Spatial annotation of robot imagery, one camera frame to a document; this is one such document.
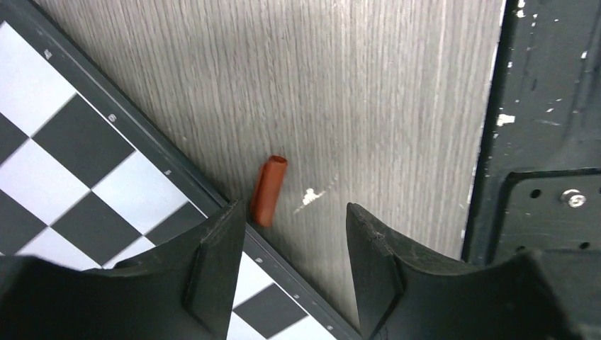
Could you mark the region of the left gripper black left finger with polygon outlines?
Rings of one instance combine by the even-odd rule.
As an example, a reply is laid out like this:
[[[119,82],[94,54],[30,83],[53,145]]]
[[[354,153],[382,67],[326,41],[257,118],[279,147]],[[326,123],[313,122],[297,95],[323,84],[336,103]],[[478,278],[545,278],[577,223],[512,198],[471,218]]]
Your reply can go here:
[[[1,258],[2,339],[225,339],[245,240],[234,201],[200,225],[120,261],[76,271]]]

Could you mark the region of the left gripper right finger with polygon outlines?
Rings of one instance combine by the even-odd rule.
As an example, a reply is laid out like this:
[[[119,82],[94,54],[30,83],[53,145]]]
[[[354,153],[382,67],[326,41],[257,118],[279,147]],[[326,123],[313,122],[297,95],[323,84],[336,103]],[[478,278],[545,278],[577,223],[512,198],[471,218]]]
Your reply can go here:
[[[599,339],[600,253],[521,251],[492,266],[442,255],[347,206],[364,339]]]

